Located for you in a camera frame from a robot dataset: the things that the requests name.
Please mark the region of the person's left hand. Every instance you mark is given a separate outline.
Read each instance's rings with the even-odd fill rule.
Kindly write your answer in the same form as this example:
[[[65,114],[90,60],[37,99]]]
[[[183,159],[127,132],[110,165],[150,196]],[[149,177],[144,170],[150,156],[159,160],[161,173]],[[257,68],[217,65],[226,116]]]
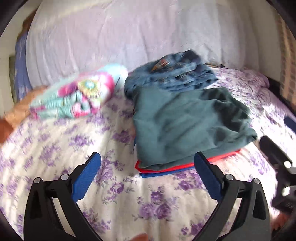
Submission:
[[[146,233],[141,233],[133,237],[130,241],[148,241],[149,237]]]

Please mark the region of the person's right hand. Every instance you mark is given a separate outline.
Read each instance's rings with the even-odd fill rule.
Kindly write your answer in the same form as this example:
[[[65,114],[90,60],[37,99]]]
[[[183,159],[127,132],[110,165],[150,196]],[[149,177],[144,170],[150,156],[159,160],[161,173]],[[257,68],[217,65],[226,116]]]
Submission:
[[[289,218],[290,215],[280,212],[276,218],[271,220],[271,230],[273,231],[282,228]]]

